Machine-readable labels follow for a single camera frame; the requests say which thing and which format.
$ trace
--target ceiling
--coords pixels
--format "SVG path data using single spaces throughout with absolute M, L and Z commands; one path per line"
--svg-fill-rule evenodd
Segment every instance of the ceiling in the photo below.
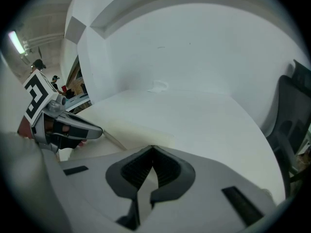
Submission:
M 67 10 L 71 0 L 32 0 L 21 11 L 11 25 L 24 48 L 29 48 L 26 58 L 30 64 L 24 63 L 20 54 L 8 38 L 2 45 L 3 55 L 14 74 L 24 82 L 30 71 L 31 64 L 40 59 L 47 68 L 60 68 L 60 49 L 64 38 Z

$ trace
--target sleeve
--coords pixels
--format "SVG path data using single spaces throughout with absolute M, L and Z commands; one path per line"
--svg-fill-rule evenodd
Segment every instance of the sleeve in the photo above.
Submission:
M 53 85 L 53 87 L 54 87 L 56 90 L 58 90 L 57 84 L 53 83 L 52 85 Z

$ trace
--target black cap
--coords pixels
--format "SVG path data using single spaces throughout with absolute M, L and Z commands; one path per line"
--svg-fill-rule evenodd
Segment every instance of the black cap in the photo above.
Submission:
M 33 65 L 34 65 L 36 68 L 40 69 L 40 70 L 42 70 L 42 69 L 44 69 L 44 68 L 47 68 L 47 67 L 45 66 L 45 64 L 43 64 L 42 60 L 40 60 L 40 59 L 35 60 L 35 62 L 33 63 Z

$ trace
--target hand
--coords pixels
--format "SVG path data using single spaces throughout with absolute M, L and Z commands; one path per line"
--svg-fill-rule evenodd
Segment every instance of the hand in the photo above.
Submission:
M 52 132 L 53 124 L 54 124 L 54 120 L 52 118 L 47 118 L 44 121 L 45 132 Z M 68 132 L 69 129 L 70 129 L 70 126 L 68 126 L 68 125 L 63 126 L 63 132 Z M 32 134 L 31 134 L 30 124 L 29 124 L 28 120 L 26 119 L 26 117 L 23 117 L 23 119 L 20 123 L 19 129 L 18 129 L 18 134 L 20 136 L 27 137 L 29 139 L 33 138 Z M 82 147 L 84 142 L 86 142 L 86 140 L 82 140 L 78 145 L 80 147 Z

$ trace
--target white table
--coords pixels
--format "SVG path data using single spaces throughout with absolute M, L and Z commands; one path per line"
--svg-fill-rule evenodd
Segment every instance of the white table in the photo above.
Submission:
M 127 90 L 79 115 L 103 128 L 112 119 L 123 119 L 173 134 L 176 149 L 227 165 L 260 188 L 268 189 L 276 204 L 285 199 L 281 172 L 268 142 L 247 112 L 229 96 Z M 104 142 L 101 137 L 89 146 L 105 152 Z M 81 151 L 87 154 L 91 149 Z
M 74 96 L 73 98 L 66 101 L 65 108 L 66 111 L 71 111 L 74 108 L 80 106 L 81 104 L 84 104 L 85 102 L 90 101 L 89 95 L 85 94 L 79 94 L 77 96 Z

